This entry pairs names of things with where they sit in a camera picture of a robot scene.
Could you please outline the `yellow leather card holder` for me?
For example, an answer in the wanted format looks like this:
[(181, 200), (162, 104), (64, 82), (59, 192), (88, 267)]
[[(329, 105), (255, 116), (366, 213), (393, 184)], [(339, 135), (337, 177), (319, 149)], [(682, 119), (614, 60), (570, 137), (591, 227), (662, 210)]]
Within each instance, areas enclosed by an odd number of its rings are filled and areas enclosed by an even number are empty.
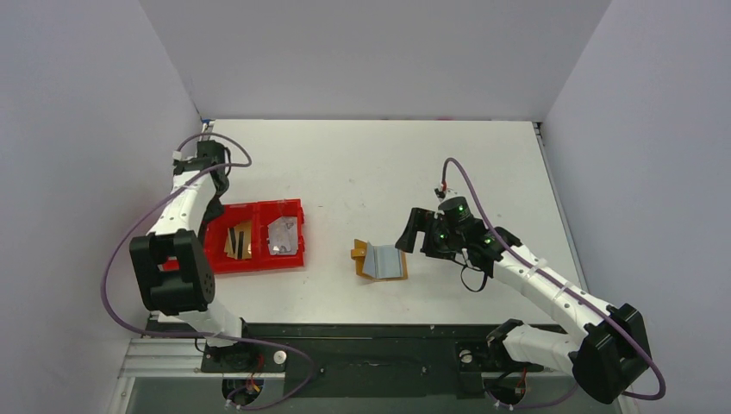
[(406, 255), (391, 245), (372, 245), (355, 239), (350, 252), (355, 274), (374, 282), (406, 280), (408, 275)]

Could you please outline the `gold black card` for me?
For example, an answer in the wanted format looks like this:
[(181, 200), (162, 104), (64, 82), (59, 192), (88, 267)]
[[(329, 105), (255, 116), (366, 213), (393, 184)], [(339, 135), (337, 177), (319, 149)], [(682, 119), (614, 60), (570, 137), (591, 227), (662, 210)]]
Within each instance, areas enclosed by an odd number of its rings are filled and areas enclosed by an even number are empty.
[(252, 223), (250, 221), (242, 221), (226, 229), (224, 253), (233, 260), (252, 258)]

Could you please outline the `silver card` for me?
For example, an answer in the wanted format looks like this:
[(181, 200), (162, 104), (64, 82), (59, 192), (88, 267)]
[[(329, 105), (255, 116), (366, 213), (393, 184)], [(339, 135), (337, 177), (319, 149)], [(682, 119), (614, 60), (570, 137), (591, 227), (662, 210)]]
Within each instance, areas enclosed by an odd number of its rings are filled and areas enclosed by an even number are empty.
[(291, 256), (298, 253), (298, 221), (295, 216), (281, 216), (267, 226), (269, 253)]

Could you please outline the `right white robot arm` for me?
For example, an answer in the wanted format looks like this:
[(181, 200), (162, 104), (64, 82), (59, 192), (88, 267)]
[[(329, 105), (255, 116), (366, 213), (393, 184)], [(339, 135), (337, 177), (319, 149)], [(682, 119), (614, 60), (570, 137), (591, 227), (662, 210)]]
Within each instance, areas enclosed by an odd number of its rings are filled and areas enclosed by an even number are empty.
[(535, 328), (510, 319), (486, 337), (495, 367), (537, 365), (570, 374), (590, 397), (610, 404), (648, 368), (651, 352), (642, 315), (591, 296), (550, 268), (507, 229), (489, 229), (466, 199), (442, 201), (437, 211), (413, 208), (395, 246), (412, 253), (423, 233), (421, 253), (467, 264), (519, 292), (563, 330)]

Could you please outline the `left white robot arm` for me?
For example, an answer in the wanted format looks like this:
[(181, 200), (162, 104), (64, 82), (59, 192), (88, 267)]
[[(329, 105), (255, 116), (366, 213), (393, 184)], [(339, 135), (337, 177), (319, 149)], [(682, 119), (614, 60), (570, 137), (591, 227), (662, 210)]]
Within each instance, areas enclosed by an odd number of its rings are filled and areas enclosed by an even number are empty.
[(150, 311), (179, 317), (204, 334), (210, 348), (237, 371), (257, 359), (254, 343), (241, 338), (243, 322), (216, 299), (216, 282), (203, 249), (209, 223), (220, 217), (229, 182), (224, 163), (230, 152), (218, 141), (200, 141), (187, 159), (174, 155), (171, 200), (145, 235), (129, 243), (130, 258)]

